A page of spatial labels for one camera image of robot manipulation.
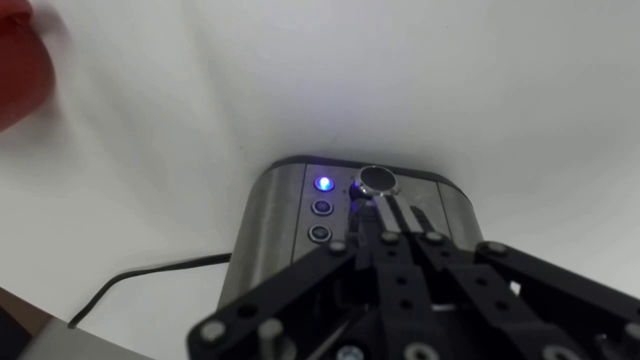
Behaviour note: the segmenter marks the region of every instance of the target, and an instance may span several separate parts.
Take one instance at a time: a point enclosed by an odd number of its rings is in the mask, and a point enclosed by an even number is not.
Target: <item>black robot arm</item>
[[[388,203],[400,232],[388,232]],[[393,196],[357,200],[344,240],[194,326],[191,358],[638,358],[637,297],[504,244],[459,249],[412,212],[427,232]]]

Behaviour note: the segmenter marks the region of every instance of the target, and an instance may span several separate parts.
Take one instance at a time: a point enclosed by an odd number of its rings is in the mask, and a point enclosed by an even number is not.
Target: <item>screw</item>
[[[545,360],[581,360],[581,355],[575,350],[559,343],[545,346],[543,358]]]
[[[507,246],[501,241],[484,241],[484,246],[489,247],[489,251],[493,254],[507,254]]]
[[[625,333],[626,333],[628,340],[640,343],[640,323],[638,321],[628,321],[625,326]]]
[[[227,326],[221,319],[211,319],[204,326],[201,326],[201,337],[204,341],[217,341],[219,337],[225,335],[225,332],[227,332]]]
[[[445,235],[441,232],[427,232],[424,238],[432,244],[442,244]]]
[[[261,323],[261,327],[258,327],[258,337],[262,337],[262,340],[273,340],[273,337],[281,335],[283,330],[285,330],[285,327],[283,327],[283,321],[277,319],[277,317],[271,317],[271,319],[267,319],[267,321]]]
[[[359,346],[346,343],[338,348],[337,360],[365,360],[365,352]]]
[[[388,241],[388,244],[397,244],[399,241],[399,234],[397,232],[383,232],[383,241]]]
[[[430,343],[415,341],[405,348],[405,360],[441,360],[441,353]]]
[[[332,241],[328,241],[328,249],[335,254],[340,254],[346,249],[346,244],[343,240],[332,240]]]

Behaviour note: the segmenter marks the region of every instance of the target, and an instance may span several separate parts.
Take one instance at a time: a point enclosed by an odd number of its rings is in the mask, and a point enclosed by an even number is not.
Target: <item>white wall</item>
[[[59,99],[0,137],[0,278],[61,315],[141,257],[227,249],[261,167],[305,151],[442,172],[487,238],[640,295],[638,2],[39,3]]]
[[[638,2],[191,2],[252,167],[451,176],[489,238],[640,293]]]

